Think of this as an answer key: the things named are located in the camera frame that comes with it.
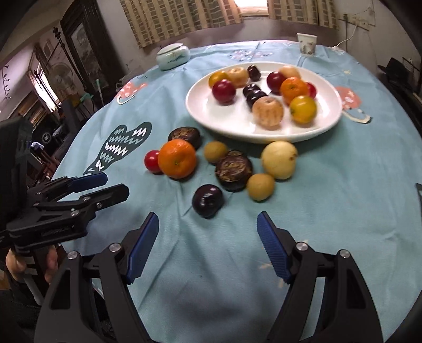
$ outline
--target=white plate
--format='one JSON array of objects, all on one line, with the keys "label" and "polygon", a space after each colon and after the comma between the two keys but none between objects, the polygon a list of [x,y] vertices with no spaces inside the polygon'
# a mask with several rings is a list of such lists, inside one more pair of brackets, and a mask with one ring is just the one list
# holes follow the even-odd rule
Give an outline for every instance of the white plate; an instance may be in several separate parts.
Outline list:
[{"label": "white plate", "polygon": [[[234,67],[248,68],[252,63],[241,63],[219,70],[228,70]],[[261,71],[258,84],[261,89],[270,94],[267,86],[269,73],[278,70],[286,63],[254,62]],[[297,67],[302,79],[311,82],[317,89],[316,102],[318,114],[315,120],[307,127],[298,126],[290,119],[289,108],[284,105],[284,118],[277,130],[266,130],[255,124],[254,118],[242,89],[237,89],[236,98],[231,105],[220,105],[212,95],[208,86],[208,79],[212,73],[195,83],[186,95],[186,108],[190,115],[200,124],[221,135],[253,143],[270,143],[273,141],[300,142],[314,138],[330,130],[340,120],[342,105],[336,89],[325,79],[312,71]],[[281,96],[270,94],[279,100]]]}]

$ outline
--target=apple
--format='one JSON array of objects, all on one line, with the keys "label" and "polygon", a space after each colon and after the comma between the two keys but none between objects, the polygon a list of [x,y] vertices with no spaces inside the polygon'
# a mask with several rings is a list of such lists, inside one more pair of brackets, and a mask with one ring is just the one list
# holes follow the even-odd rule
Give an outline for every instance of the apple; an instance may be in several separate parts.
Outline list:
[{"label": "apple", "polygon": [[249,80],[249,73],[243,67],[236,67],[226,71],[230,81],[236,88],[243,88]]},{"label": "apple", "polygon": [[297,70],[292,65],[285,65],[285,66],[281,67],[279,69],[279,72],[282,73],[286,77],[286,79],[288,79],[289,77],[301,78],[299,70]]},{"label": "apple", "polygon": [[315,97],[317,96],[317,88],[310,82],[306,82],[306,85],[308,86],[309,96],[312,99],[315,99]]},{"label": "apple", "polygon": [[286,80],[286,77],[278,71],[273,71],[267,76],[267,85],[274,94],[280,94],[281,84]]},{"label": "apple", "polygon": [[236,88],[229,80],[221,80],[212,87],[212,94],[218,102],[229,103],[236,96]]},{"label": "apple", "polygon": [[284,107],[277,99],[264,96],[254,103],[252,113],[257,124],[271,130],[283,119]]}]

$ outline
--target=blue tablecloth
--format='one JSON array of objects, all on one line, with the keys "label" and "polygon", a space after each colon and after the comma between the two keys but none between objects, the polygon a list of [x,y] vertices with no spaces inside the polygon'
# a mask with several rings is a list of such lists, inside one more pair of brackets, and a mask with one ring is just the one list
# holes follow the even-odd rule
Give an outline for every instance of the blue tablecloth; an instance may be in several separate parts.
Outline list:
[{"label": "blue tablecloth", "polygon": [[[74,140],[55,177],[101,170],[108,175],[107,186],[124,183],[130,196],[98,212],[88,235],[65,248],[99,252],[120,242],[154,211],[160,233],[142,276],[130,286],[151,338],[163,343],[256,343],[266,337],[288,289],[276,277],[257,235],[257,215],[267,211],[277,226],[316,251],[351,251],[387,339],[422,289],[422,226],[415,188],[422,182],[422,142],[406,113],[354,58],[323,46],[308,58],[301,57],[298,44],[286,41],[222,44],[191,53],[188,63],[173,70],[155,67],[135,77],[124,96],[146,86],[124,105],[113,100],[95,113]],[[226,205],[218,215],[202,219],[191,208],[192,195],[203,184],[217,184],[202,149],[195,175],[183,183],[149,173],[143,157],[159,150],[176,127],[196,126],[205,143],[218,139],[246,152],[255,172],[262,172],[263,146],[216,136],[198,125],[184,105],[189,88],[201,77],[247,61],[300,65],[334,86],[349,87],[373,121],[362,125],[343,117],[329,132],[297,143],[296,173],[277,183],[268,201],[255,203],[245,191],[225,192]],[[110,135],[111,144],[120,149],[109,145]],[[322,288],[319,280],[308,336],[316,325]]]}]

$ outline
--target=person's hand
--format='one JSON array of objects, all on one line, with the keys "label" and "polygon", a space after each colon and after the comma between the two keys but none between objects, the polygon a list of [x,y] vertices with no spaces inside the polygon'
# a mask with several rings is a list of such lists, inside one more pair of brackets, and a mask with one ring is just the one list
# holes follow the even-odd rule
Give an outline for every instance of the person's hand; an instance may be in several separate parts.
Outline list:
[{"label": "person's hand", "polygon": [[[49,252],[47,253],[47,270],[44,274],[44,278],[50,284],[53,281],[53,277],[57,272],[57,251],[56,248],[52,245],[49,247]],[[26,269],[26,263],[21,256],[15,255],[15,253],[9,249],[9,252],[6,256],[6,267],[12,277],[19,281],[22,279],[22,273]]]}]

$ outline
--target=paper cup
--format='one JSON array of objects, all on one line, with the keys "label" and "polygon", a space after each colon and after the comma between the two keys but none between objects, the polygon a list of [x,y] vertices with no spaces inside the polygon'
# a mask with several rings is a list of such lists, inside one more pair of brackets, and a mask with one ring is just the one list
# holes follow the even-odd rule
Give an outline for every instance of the paper cup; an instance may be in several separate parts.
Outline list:
[{"label": "paper cup", "polygon": [[300,44],[300,52],[303,55],[311,56],[315,54],[318,36],[298,33],[298,42]]}]

